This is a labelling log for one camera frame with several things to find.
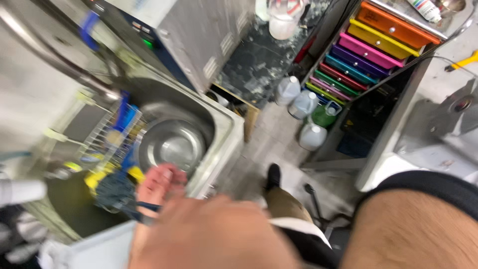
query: gallon jug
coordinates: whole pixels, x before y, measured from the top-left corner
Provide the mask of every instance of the gallon jug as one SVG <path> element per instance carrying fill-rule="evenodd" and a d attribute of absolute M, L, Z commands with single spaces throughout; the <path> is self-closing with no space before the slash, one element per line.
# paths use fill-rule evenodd
<path fill-rule="evenodd" d="M 334 103 L 336 105 L 336 107 L 338 107 L 338 109 L 335 109 L 333 107 L 331 107 L 332 103 Z M 332 123 L 334 123 L 337 115 L 342 111 L 342 107 L 339 106 L 336 102 L 334 101 L 330 101 L 329 103 L 327 103 L 327 105 L 325 106 L 319 106 L 317 107 L 314 112 L 312 112 L 312 115 L 311 118 L 312 118 L 312 122 L 321 126 L 321 127 L 324 127 L 324 128 L 327 128 L 329 125 L 331 125 Z"/>
<path fill-rule="evenodd" d="M 304 90 L 289 107 L 292 117 L 301 120 L 312 113 L 319 104 L 319 98 L 311 91 Z"/>
<path fill-rule="evenodd" d="M 275 93 L 275 102 L 280 106 L 286 106 L 300 94 L 299 80 L 294 77 L 286 77 L 281 80 Z"/>
<path fill-rule="evenodd" d="M 310 123 L 304 125 L 300 132 L 299 145 L 306 150 L 318 149 L 326 140 L 327 130 L 319 125 Z"/>

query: green jug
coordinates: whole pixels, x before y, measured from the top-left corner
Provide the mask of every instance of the green jug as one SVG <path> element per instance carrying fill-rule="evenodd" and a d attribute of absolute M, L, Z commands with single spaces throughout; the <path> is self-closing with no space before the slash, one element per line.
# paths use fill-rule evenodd
<path fill-rule="evenodd" d="M 337 105 L 338 110 L 336 110 L 335 108 L 330 106 L 332 103 Z M 327 128 L 329 125 L 334 123 L 335 119 L 337 118 L 337 115 L 341 111 L 342 111 L 342 107 L 339 106 L 339 104 L 337 104 L 334 101 L 330 101 L 325 106 L 318 106 L 314 110 L 314 112 L 312 112 L 310 117 L 315 124 L 317 124 L 317 125 L 319 125 L 323 128 Z"/>

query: wire rack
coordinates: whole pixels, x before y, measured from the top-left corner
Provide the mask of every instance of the wire rack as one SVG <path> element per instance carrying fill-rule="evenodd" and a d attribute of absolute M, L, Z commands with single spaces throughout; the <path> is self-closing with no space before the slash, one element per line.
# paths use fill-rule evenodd
<path fill-rule="evenodd" d="M 119 142 L 110 144 L 106 141 L 106 135 L 116 121 L 119 107 L 120 102 L 111 107 L 84 141 L 84 146 L 76 153 L 76 158 L 83 169 L 101 171 L 108 163 L 114 167 L 119 167 L 126 154 L 133 147 L 137 133 L 145 126 L 142 113 L 137 109 L 135 109 L 135 116 L 121 133 Z"/>

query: black shoe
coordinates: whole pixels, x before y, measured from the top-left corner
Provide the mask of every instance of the black shoe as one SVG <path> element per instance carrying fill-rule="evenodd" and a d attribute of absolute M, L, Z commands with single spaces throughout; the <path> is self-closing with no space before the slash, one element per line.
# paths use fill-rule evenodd
<path fill-rule="evenodd" d="M 265 191 L 269 192 L 275 187 L 281 187 L 281 168 L 273 163 L 271 166 L 269 166 L 269 172 L 267 172 Z"/>

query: stained floor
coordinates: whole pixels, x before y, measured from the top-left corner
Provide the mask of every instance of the stained floor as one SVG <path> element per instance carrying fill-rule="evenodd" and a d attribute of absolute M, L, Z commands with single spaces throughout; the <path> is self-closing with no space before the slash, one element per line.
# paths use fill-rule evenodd
<path fill-rule="evenodd" d="M 251 200 L 265 205 L 261 196 L 267 169 L 276 163 L 282 171 L 282 188 L 292 194 L 312 215 L 312 198 L 305 192 L 304 184 L 316 190 L 325 217 L 338 212 L 352 213 L 361 195 L 354 187 L 353 175 L 347 173 L 307 172 L 299 165 L 310 151 L 299 146 L 298 133 L 302 121 L 293 118 L 286 107 L 269 103 L 261 112 L 249 143 L 245 144 L 239 160 L 229 174 L 237 182 L 232 195 L 238 200 Z"/>

